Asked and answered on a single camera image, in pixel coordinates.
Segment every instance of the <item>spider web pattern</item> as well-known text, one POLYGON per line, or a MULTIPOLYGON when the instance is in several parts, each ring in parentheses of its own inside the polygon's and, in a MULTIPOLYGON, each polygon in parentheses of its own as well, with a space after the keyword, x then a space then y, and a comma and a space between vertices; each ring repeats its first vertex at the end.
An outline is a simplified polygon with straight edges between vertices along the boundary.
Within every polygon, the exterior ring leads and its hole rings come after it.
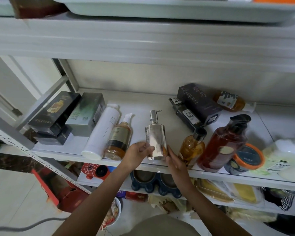
POLYGON ((81 171, 86 174, 86 175, 92 175, 95 176, 95 172, 96 169, 99 167, 100 165, 97 164, 91 164, 91 163, 84 163, 82 166, 81 171))

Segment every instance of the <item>white tray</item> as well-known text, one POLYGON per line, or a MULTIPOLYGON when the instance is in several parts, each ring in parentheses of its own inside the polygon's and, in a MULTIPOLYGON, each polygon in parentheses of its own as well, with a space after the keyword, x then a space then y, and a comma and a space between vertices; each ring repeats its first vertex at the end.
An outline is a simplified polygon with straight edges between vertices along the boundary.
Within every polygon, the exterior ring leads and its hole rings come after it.
POLYGON ((14 16, 14 11, 9 0, 0 0, 0 16, 14 16))
POLYGON ((295 5, 213 0, 55 0, 78 15, 277 23, 295 5))

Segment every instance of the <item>black product box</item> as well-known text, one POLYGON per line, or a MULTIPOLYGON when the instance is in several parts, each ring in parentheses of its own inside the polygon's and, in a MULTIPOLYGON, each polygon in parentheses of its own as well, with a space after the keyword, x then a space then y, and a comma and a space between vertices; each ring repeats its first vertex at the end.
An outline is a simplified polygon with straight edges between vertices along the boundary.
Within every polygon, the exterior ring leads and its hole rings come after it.
POLYGON ((29 126, 37 133, 58 136, 80 98, 79 93, 61 91, 29 122, 29 126))
POLYGON ((70 135, 71 129, 64 126, 58 136, 52 136, 49 134, 36 133, 34 137, 40 144, 44 145, 63 145, 68 136, 70 135))
POLYGON ((215 122, 222 111, 222 108, 194 83, 179 87, 177 98, 205 125, 215 122))

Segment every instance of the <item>forearm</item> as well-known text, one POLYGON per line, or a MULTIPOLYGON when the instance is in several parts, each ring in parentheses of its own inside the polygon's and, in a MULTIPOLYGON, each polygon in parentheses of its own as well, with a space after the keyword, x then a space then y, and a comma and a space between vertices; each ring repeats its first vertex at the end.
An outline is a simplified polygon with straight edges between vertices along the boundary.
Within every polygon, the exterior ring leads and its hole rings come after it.
POLYGON ((218 209, 196 188, 184 194, 213 236, 249 236, 250 234, 218 209))
POLYGON ((130 172, 120 164, 103 183, 63 222, 54 233, 59 235, 90 235, 97 232, 111 207, 118 190, 130 172))

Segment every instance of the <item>amber bottle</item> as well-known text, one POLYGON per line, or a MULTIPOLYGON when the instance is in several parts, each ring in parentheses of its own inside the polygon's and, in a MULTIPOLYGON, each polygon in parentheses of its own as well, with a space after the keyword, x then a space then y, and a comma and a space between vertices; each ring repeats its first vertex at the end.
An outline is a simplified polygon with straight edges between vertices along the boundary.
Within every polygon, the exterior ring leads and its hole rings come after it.
POLYGON ((231 117, 225 127, 217 128, 198 159, 198 166, 210 172, 220 170, 247 142, 245 130, 250 121, 251 118, 247 114, 240 114, 231 117))
POLYGON ((242 110, 252 113, 256 108, 256 102, 246 103, 240 96, 221 90, 217 91, 214 95, 213 101, 230 112, 238 112, 242 110))
POLYGON ((206 135, 207 132, 203 127, 197 127, 193 135, 186 137, 183 141, 178 156, 186 164, 188 169, 193 167, 199 156, 203 153, 205 149, 203 139, 206 135))
POLYGON ((107 147, 105 150, 105 158, 111 160, 122 160, 126 154, 131 138, 130 119, 132 113, 126 114, 121 123, 116 125, 110 134, 107 147))

